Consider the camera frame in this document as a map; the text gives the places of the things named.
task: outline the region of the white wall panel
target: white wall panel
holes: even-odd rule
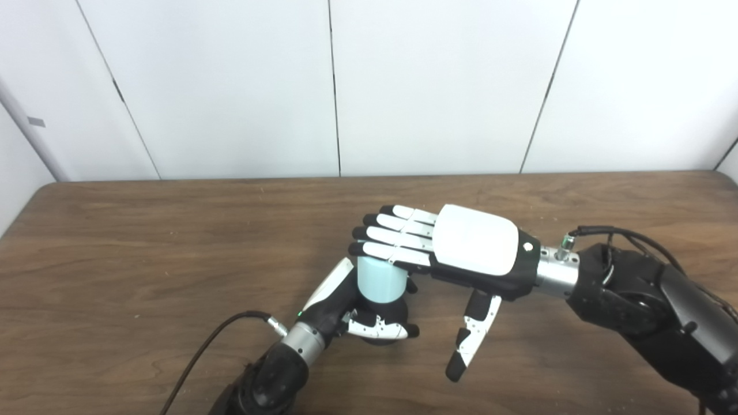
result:
[[[0,105],[0,236],[51,173]]]
[[[344,175],[517,173],[575,1],[333,1]]]
[[[60,178],[158,178],[74,1],[0,1],[0,80]]]
[[[738,2],[582,0],[524,172],[712,169],[738,137]]]
[[[80,4],[163,178],[338,174],[326,1]]]

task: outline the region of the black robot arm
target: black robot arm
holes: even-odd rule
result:
[[[364,309],[364,304],[357,268],[344,258],[315,289],[293,327],[281,329],[282,340],[226,387],[210,415],[288,414],[297,392],[308,381],[310,366],[334,337],[349,333],[372,340],[398,340],[418,335],[417,326],[385,321]]]
[[[579,258],[567,303],[582,320],[620,333],[665,380],[714,414],[738,414],[732,307],[687,278],[678,263],[610,244],[593,245]]]

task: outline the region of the black arm casing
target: black arm casing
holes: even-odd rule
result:
[[[271,377],[272,385],[270,387],[273,388],[275,386],[273,383],[274,367],[269,368],[267,366],[266,370],[268,372],[263,372],[264,362],[269,356],[269,353],[272,351],[273,348],[265,353],[264,356],[262,356],[259,360],[257,360],[253,364],[249,364],[248,366],[246,366],[241,376],[239,376],[233,383],[228,385],[223,390],[223,392],[221,392],[220,396],[215,401],[215,404],[213,404],[213,407],[210,409],[210,412],[208,412],[208,415],[289,414],[294,404],[294,393],[297,392],[296,390],[291,395],[281,394],[283,398],[280,398],[279,402],[271,402],[271,405],[269,404],[269,402],[267,402],[268,398],[265,398],[264,394],[260,394],[259,399],[257,399],[255,394],[253,393],[253,383],[255,381],[255,378],[259,377],[260,374],[266,374],[267,377]],[[294,377],[294,379],[297,380],[298,384],[305,384],[305,381],[307,380],[306,369],[307,368],[305,367],[305,371],[303,372],[304,376],[298,373],[297,376]]]
[[[526,243],[531,244],[531,250],[525,250]],[[506,275],[487,275],[461,270],[441,264],[435,259],[435,256],[431,255],[431,276],[452,284],[499,295],[505,301],[513,301],[531,293],[536,282],[540,257],[541,242],[519,229],[517,257],[512,270]]]
[[[567,300],[584,321],[619,332],[666,380],[716,415],[738,414],[738,325],[684,274],[634,251],[607,246],[579,253],[579,280]]]
[[[275,343],[251,387],[251,395],[264,409],[279,408],[294,399],[308,382],[309,369],[305,360],[284,343]]]

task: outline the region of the wood grain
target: wood grain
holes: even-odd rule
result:
[[[738,304],[738,191],[713,172],[54,184],[0,239],[0,413],[155,414],[223,319],[262,309],[292,320],[365,213],[445,203],[509,217],[546,244],[578,224],[638,230]],[[451,383],[469,290],[415,281],[421,336],[335,341],[297,413],[696,413],[618,335],[543,295],[504,303]],[[273,341],[255,321],[226,330],[171,413],[207,413]]]

